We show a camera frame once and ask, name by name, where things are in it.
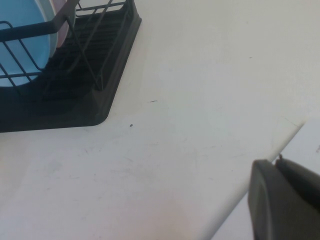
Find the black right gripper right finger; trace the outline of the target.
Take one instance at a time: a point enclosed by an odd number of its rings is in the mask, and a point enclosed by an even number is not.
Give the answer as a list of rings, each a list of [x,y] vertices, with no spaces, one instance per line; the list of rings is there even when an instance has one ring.
[[[275,166],[301,198],[316,210],[320,209],[320,176],[318,174],[285,158],[277,159]]]

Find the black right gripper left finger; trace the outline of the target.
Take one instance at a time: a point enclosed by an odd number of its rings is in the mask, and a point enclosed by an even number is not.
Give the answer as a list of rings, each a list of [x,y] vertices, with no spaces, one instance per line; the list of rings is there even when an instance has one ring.
[[[252,164],[248,207],[256,240],[318,240],[320,209],[298,195],[267,160]]]

